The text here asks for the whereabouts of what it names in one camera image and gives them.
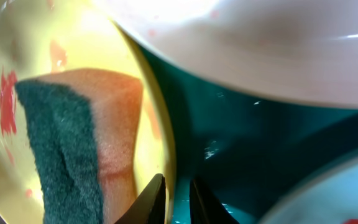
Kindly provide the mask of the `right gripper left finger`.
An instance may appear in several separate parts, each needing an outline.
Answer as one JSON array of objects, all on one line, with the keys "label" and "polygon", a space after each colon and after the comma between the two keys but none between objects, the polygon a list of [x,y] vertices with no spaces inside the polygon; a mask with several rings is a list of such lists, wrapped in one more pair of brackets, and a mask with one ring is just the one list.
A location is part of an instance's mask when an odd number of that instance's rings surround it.
[{"label": "right gripper left finger", "polygon": [[115,224],[164,224],[166,184],[155,174],[128,211]]}]

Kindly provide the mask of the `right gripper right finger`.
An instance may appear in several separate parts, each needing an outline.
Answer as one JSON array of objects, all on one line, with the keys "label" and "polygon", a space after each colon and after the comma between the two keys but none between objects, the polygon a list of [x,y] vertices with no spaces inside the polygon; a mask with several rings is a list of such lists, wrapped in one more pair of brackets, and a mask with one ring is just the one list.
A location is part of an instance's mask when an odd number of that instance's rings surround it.
[{"label": "right gripper right finger", "polygon": [[200,178],[190,182],[191,224],[239,224]]}]

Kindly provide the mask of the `green scrub sponge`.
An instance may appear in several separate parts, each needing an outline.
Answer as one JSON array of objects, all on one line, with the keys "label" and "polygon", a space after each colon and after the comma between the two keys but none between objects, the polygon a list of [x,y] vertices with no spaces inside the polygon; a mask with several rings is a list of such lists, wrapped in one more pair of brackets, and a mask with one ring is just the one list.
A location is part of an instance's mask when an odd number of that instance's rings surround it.
[{"label": "green scrub sponge", "polygon": [[21,80],[44,223],[114,223],[134,203],[142,82],[81,69]]}]

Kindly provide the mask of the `white plate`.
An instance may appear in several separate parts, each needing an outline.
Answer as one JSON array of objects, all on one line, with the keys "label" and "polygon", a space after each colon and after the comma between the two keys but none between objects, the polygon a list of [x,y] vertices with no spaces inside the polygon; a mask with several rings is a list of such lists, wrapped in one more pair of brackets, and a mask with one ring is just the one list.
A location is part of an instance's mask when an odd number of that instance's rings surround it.
[{"label": "white plate", "polygon": [[358,109],[358,0],[103,0],[147,50],[197,77],[304,105]]}]

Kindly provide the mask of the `yellow plate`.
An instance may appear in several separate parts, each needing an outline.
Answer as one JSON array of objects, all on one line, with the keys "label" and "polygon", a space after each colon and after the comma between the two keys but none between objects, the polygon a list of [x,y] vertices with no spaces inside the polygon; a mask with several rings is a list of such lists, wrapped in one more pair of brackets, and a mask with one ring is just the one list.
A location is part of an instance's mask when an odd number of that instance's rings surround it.
[{"label": "yellow plate", "polygon": [[142,81],[143,105],[135,147],[135,181],[141,192],[165,176],[170,223],[176,179],[172,126],[160,87],[136,44],[91,1],[0,0],[0,218],[41,223],[40,180],[14,82],[78,68],[114,70]]}]

